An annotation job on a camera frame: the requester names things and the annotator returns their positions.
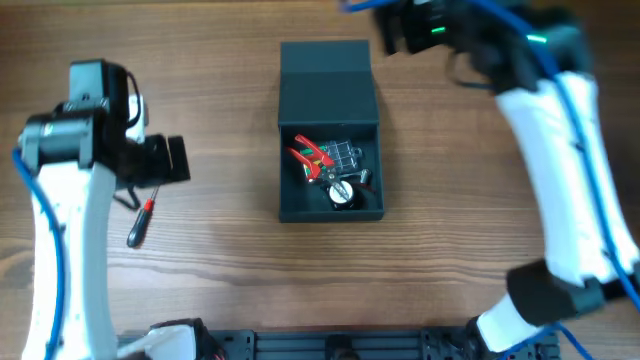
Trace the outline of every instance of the red screwdriver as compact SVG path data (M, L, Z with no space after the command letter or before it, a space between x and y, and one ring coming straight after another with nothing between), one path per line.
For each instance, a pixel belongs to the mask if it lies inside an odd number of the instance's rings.
M159 186L156 186L156 188L153 189L151 197L147 199L144 207L140 209L140 212L138 213L136 222L133 224L133 229L131 229L129 237L127 238L127 246L130 248L137 247L142 243L142 240L144 240L144 235L147 233L147 227L149 226L149 222L151 221L153 204L155 203L156 196L158 195L158 188Z

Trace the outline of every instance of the wooden table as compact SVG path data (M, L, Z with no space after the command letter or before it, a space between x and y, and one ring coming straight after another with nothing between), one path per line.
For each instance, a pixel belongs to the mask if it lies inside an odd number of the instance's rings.
M638 237L640 3L561 3L591 36L603 132ZM387 214L280 224L280 42L353 38L372 41ZM67 98L68 64L86 58L135 73L149 133L184 135L192 172L160 190L140 250L125 245L135 214L112 207L118 333L196 316L212 329L453 325L488 309L507 269L542 256L543 237L511 130L489 94L448 82L446 55L384 57L369 16L328 1L0 8L0 358L22 351L33 276L31 205L9 152L29 115ZM638 316L624 301L569 325L597 358L631 358Z

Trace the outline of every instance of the red pliers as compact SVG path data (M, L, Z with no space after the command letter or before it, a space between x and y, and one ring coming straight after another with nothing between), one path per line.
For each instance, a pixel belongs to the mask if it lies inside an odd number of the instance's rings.
M307 139L303 135L296 135L295 140L305 145L312 151L311 155L305 156L300 154L293 148L287 148L287 150L289 150L289 152L293 154L293 156L295 156L298 161L305 164L309 168L309 171L311 172L311 174L309 174L309 176L307 177L309 179L309 182L314 182L317 179L324 180L331 186L335 187L335 189L338 191L338 194L340 194L340 196L342 196L345 200L348 199L349 192L347 191L347 189L345 189L341 181L338 179L335 162L333 161L333 159L331 159L329 154L322 151L322 149L320 149L318 145L316 145L313 141ZM314 162L315 160L320 160L322 168Z

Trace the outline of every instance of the open box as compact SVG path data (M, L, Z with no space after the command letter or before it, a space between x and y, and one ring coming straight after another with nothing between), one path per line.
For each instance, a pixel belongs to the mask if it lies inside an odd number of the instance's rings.
M380 121L368 42L290 42L281 50L280 221L380 220ZM349 139L362 150L359 168L372 171L369 186L375 190L358 189L362 209L336 211L324 187L307 182L302 165L286 150L304 148L294 140L298 134L315 143Z

